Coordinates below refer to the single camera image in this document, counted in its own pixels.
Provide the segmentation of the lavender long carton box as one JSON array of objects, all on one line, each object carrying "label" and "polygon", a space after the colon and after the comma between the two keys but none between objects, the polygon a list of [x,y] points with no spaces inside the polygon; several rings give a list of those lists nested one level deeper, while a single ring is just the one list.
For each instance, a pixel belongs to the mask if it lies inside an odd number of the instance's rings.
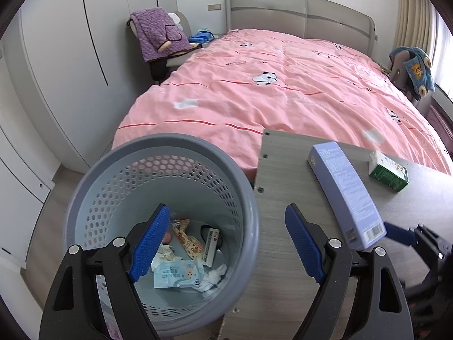
[{"label": "lavender long carton box", "polygon": [[307,162],[326,195],[349,248],[368,249],[386,235],[372,197],[336,142],[314,145]]}]

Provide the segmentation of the green white small box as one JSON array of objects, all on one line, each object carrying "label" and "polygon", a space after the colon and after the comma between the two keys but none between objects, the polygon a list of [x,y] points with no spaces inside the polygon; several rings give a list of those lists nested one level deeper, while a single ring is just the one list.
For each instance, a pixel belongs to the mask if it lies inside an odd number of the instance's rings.
[{"label": "green white small box", "polygon": [[368,174],[395,192],[409,185],[407,169],[378,150],[372,151],[369,156]]}]

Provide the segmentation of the pink pig toy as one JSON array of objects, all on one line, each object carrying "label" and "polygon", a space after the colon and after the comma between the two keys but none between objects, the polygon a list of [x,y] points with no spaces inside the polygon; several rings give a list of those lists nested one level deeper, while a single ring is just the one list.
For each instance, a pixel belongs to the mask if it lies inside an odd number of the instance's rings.
[{"label": "pink pig toy", "polygon": [[162,239],[162,242],[161,242],[161,243],[162,243],[163,245],[169,245],[170,242],[171,242],[171,240],[172,240],[172,238],[173,238],[172,233],[166,232],[166,233],[164,234],[164,238]]}]

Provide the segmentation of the blue baby wipes pack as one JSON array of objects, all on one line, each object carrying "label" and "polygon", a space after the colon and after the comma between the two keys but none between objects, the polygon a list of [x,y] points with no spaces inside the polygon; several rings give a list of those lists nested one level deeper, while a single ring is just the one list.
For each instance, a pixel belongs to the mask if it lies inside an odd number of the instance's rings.
[{"label": "blue baby wipes pack", "polygon": [[201,260],[162,262],[153,271],[153,287],[198,289],[203,278],[204,265]]}]

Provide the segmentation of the red white snack wrapper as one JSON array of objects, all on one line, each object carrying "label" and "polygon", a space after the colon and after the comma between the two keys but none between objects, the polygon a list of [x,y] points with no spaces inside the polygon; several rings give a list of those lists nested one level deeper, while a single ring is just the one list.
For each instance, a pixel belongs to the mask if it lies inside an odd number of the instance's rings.
[{"label": "red white snack wrapper", "polygon": [[189,224],[189,219],[176,219],[171,223],[174,234],[188,257],[192,260],[201,260],[204,257],[204,244],[194,236],[187,234]]}]

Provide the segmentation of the white tissue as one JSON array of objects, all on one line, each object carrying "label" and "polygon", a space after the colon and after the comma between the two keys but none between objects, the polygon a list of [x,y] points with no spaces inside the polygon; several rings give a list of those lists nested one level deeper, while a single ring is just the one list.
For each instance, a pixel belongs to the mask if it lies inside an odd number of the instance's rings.
[{"label": "white tissue", "polygon": [[204,298],[207,298],[214,294],[220,281],[223,279],[227,272],[227,265],[222,264],[217,269],[204,273],[204,278],[200,282],[198,290],[202,293]]}]

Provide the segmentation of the small dark card packet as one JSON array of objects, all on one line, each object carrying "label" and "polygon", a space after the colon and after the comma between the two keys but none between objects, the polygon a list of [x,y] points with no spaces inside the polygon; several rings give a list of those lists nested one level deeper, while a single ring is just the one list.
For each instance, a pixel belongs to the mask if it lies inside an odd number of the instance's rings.
[{"label": "small dark card packet", "polygon": [[207,224],[201,226],[200,234],[204,241],[204,255],[202,258],[203,264],[207,267],[211,267],[213,265],[217,249],[222,247],[223,237],[219,229]]}]

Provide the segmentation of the written paper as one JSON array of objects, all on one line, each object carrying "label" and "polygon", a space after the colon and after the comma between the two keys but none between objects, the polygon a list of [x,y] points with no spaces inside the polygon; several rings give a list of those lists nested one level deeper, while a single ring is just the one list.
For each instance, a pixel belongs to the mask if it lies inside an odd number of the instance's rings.
[{"label": "written paper", "polygon": [[174,251],[170,245],[160,244],[151,262],[151,271],[153,272],[156,270],[156,268],[163,262],[177,262],[181,260],[182,258],[180,256],[176,256],[174,254]]}]

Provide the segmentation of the grey perforated trash basket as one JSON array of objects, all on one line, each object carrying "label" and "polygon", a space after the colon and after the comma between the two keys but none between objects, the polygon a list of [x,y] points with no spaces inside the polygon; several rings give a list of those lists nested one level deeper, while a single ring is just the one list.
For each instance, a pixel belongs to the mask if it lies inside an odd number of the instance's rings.
[{"label": "grey perforated trash basket", "polygon": [[[172,239],[177,260],[151,265],[172,223],[187,218],[220,231],[213,267]],[[114,319],[124,339],[167,339],[202,328],[239,300],[259,247],[252,187],[221,149],[183,134],[126,143],[79,183],[66,215],[65,256],[45,304],[41,330],[54,323],[107,339]]]}]

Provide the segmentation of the grey wooden table board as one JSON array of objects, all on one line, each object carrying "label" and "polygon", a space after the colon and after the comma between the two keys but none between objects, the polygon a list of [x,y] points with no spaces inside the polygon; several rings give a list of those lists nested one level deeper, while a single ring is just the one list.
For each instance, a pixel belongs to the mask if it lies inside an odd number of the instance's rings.
[{"label": "grey wooden table board", "polygon": [[[221,339],[292,339],[318,290],[305,273],[287,232],[284,212],[294,203],[328,237],[342,233],[307,157],[318,139],[266,130],[262,136],[255,196],[260,211],[260,248],[246,291],[227,312]],[[409,185],[394,192],[368,175],[369,150],[343,144],[383,220],[403,228],[423,224],[452,238],[452,177],[406,162]]]}]

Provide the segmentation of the blue denim bear jacket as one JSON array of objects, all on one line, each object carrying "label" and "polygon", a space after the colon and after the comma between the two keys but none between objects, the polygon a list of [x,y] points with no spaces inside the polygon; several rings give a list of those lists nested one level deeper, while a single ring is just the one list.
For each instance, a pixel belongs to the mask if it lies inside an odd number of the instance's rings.
[{"label": "blue denim bear jacket", "polygon": [[399,46],[389,54],[390,62],[398,52],[403,50],[407,50],[411,54],[411,58],[404,63],[404,66],[412,80],[414,96],[421,100],[429,91],[435,90],[431,75],[431,59],[421,48]]}]

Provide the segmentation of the pink bed duvet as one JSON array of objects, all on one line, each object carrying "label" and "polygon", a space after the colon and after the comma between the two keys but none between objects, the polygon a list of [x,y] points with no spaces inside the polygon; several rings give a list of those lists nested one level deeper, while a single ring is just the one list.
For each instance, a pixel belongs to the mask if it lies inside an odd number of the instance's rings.
[{"label": "pink bed duvet", "polygon": [[265,130],[452,172],[434,128],[370,57],[331,41],[257,29],[228,32],[150,87],[122,120],[113,145],[189,134],[218,146],[252,177]]}]

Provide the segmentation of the beige curtain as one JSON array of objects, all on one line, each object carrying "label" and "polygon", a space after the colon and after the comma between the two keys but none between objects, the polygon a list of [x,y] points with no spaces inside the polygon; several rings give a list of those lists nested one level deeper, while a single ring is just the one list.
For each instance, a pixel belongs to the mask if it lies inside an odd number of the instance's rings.
[{"label": "beige curtain", "polygon": [[398,0],[395,47],[418,47],[433,58],[437,15],[429,0]]}]

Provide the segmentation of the white wardrobe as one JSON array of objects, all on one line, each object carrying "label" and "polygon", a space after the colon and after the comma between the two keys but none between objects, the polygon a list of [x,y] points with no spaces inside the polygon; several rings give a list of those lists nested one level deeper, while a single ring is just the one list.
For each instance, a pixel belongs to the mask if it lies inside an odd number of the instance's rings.
[{"label": "white wardrobe", "polygon": [[3,38],[12,84],[58,161],[87,171],[113,142],[136,98],[152,85],[132,12],[177,0],[25,0]]}]

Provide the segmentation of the grey chair left of bed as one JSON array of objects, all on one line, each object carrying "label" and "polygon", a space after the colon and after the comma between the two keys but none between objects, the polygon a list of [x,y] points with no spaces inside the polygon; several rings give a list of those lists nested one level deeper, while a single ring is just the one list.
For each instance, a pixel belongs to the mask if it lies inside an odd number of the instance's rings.
[{"label": "grey chair left of bed", "polygon": [[202,48],[201,44],[190,43],[170,14],[162,8],[132,12],[127,25],[138,39],[143,59],[156,83],[168,77],[168,59]]}]

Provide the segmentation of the grey upholstered headboard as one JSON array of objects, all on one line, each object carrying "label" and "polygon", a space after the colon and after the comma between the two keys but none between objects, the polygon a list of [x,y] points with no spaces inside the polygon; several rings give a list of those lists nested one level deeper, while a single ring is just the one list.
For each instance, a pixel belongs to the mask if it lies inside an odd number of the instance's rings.
[{"label": "grey upholstered headboard", "polygon": [[344,44],[368,56],[375,42],[371,17],[329,0],[225,0],[226,28],[277,31]]}]

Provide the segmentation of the blue bag on nightstand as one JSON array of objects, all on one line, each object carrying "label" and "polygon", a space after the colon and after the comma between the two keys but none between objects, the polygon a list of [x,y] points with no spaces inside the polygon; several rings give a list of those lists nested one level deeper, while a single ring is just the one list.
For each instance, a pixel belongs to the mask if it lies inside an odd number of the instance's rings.
[{"label": "blue bag on nightstand", "polygon": [[195,35],[188,38],[190,43],[194,44],[207,44],[216,38],[215,34],[209,30],[200,30]]}]

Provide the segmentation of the purple knitted blanket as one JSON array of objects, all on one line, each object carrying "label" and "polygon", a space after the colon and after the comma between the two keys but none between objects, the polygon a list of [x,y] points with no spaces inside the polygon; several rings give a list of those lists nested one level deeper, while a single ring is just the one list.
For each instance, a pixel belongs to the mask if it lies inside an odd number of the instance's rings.
[{"label": "purple knitted blanket", "polygon": [[132,12],[132,22],[145,62],[156,61],[194,49],[187,36],[162,8]]}]

